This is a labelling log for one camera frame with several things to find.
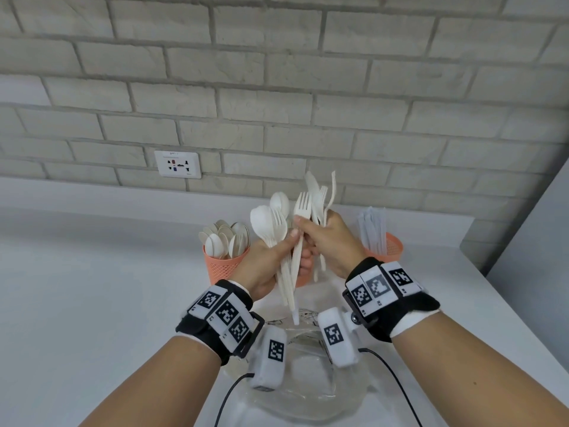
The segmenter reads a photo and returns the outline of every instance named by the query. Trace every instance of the wall socket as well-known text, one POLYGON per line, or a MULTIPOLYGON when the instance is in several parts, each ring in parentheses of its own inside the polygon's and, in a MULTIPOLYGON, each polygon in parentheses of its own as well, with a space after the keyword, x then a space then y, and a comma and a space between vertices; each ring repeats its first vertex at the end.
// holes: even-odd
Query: wall socket
POLYGON ((202 178, 200 157, 196 152, 154 151, 161 176, 202 178))

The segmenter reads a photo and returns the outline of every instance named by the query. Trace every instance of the person's right arm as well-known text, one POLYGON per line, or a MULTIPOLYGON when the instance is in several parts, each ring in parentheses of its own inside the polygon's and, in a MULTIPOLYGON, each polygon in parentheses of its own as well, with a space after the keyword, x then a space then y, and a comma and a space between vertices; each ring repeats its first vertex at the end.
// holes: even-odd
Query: person's right arm
MULTIPOLYGON (((339 214, 323 228, 295 223, 341 278, 366 253, 339 214)), ((487 344, 443 313, 393 337, 393 344, 425 394, 451 427, 569 426, 569 409, 487 344)))

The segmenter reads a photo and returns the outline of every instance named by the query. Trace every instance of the person's left hand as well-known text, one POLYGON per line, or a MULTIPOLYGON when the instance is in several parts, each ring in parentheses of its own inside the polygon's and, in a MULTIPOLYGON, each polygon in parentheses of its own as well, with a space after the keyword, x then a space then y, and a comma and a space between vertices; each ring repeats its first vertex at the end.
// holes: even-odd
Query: person's left hand
MULTIPOLYGON (((238 265, 229 280, 245 287, 251 294, 253 301, 265 297, 276 284, 275 274, 281 266, 281 260, 294 249, 300 235, 298 229, 293 229, 283 241, 273 248, 267 247, 267 244, 262 240, 252 243, 249 253, 238 265)), ((312 270, 312 264, 312 253, 309 247, 305 245, 302 250, 301 268, 298 275, 309 274, 312 270)))

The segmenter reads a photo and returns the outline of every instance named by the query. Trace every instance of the brick wall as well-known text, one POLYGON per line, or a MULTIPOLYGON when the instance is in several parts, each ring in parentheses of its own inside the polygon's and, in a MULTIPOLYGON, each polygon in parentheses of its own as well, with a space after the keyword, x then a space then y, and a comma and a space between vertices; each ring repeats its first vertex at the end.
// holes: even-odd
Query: brick wall
POLYGON ((469 214, 491 264, 568 155, 569 0, 0 0, 0 173, 469 214), (153 150, 200 154, 161 178, 153 150))

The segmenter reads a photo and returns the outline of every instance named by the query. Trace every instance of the black wrist strap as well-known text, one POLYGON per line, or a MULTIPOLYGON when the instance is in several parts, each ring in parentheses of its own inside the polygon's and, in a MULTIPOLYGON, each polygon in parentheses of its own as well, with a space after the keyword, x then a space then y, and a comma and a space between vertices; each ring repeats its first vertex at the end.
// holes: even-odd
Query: black wrist strap
POLYGON ((265 321, 245 290, 227 280, 211 286, 187 309, 176 332, 191 335, 217 353, 224 366, 231 355, 243 358, 265 321))
POLYGON ((399 262, 383 263, 373 257, 354 268, 342 295, 370 334, 383 342, 391 342, 389 335, 407 313, 440 308, 399 262))

